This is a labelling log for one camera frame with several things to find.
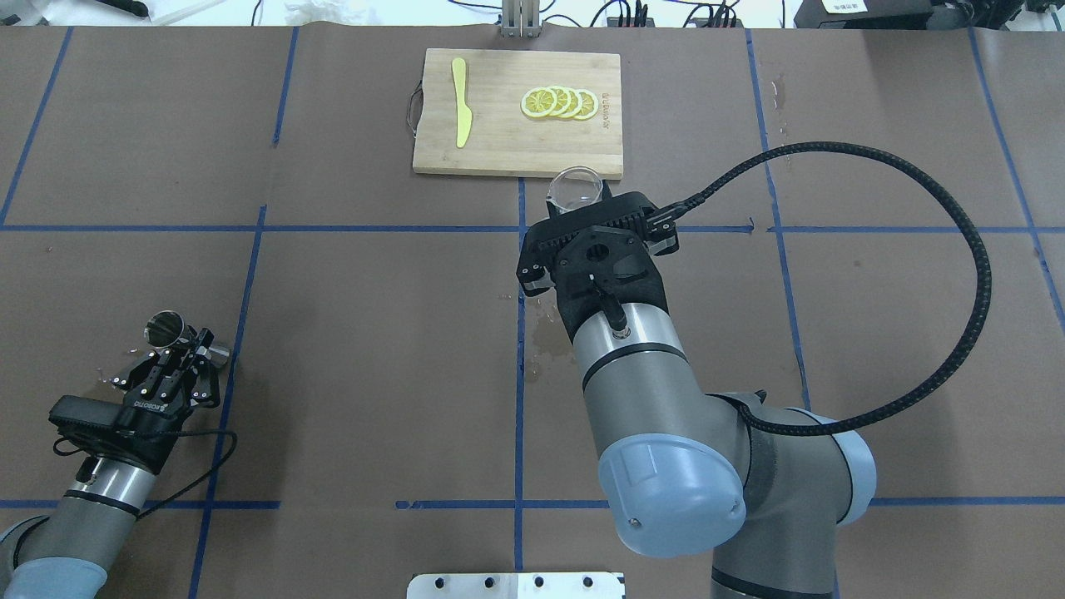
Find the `logo on cutting board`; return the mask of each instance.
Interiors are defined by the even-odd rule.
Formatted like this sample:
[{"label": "logo on cutting board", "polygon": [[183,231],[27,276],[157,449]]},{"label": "logo on cutting board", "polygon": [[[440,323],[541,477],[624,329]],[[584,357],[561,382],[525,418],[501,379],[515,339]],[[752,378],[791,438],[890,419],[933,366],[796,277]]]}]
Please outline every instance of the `logo on cutting board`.
[{"label": "logo on cutting board", "polygon": [[603,94],[600,99],[600,109],[603,113],[603,128],[610,128],[610,94]]}]

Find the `wooden cutting board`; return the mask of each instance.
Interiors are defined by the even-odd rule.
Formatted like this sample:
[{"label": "wooden cutting board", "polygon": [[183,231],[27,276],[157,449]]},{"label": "wooden cutting board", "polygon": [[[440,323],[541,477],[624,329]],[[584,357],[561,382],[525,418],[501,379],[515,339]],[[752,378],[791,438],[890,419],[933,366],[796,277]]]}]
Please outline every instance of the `wooden cutting board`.
[{"label": "wooden cutting board", "polygon": [[[452,59],[466,62],[470,139],[456,147]],[[566,85],[594,92],[599,114],[588,120],[534,119],[521,110],[532,87]],[[425,51],[424,106],[414,141],[414,172],[435,175],[554,177],[570,166],[620,179],[621,56],[510,50]]]}]

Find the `sliced lemon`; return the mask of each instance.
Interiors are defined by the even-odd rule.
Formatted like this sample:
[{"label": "sliced lemon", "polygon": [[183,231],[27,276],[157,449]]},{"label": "sliced lemon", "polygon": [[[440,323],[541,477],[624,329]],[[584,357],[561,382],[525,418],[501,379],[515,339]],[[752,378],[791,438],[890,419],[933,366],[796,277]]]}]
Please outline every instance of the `sliced lemon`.
[{"label": "sliced lemon", "polygon": [[588,90],[577,90],[580,97],[580,110],[573,115],[574,120],[588,120],[599,112],[599,96]]},{"label": "sliced lemon", "polygon": [[552,85],[551,90],[555,92],[555,96],[558,98],[555,101],[555,109],[551,111],[551,116],[558,116],[563,112],[569,112],[576,102],[576,99],[572,94],[573,88],[563,87],[561,85]]},{"label": "sliced lemon", "polygon": [[556,115],[559,118],[573,118],[580,112],[580,93],[572,87],[567,87],[570,95],[573,96],[573,103],[570,104],[570,110],[563,112],[562,114]]},{"label": "sliced lemon", "polygon": [[555,110],[558,95],[551,87],[534,87],[522,97],[522,112],[531,118],[543,118]]}]

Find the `white plate with holes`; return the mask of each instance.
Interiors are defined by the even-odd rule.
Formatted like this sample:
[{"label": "white plate with holes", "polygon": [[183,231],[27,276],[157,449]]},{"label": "white plate with holes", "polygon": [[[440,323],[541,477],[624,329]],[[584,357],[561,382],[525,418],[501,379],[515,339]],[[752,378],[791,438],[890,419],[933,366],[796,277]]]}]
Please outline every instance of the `white plate with holes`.
[{"label": "white plate with holes", "polygon": [[407,599],[624,599],[619,572],[420,574]]}]

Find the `yellow knife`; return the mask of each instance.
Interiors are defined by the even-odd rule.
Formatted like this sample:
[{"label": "yellow knife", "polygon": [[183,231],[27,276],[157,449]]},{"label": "yellow knife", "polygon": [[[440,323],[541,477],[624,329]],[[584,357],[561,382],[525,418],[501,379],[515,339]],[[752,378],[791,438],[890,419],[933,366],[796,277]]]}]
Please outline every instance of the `yellow knife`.
[{"label": "yellow knife", "polygon": [[452,76],[455,77],[455,106],[458,107],[458,117],[456,120],[455,145],[465,146],[470,139],[470,127],[473,126],[473,111],[465,103],[465,61],[454,59],[452,61]]}]

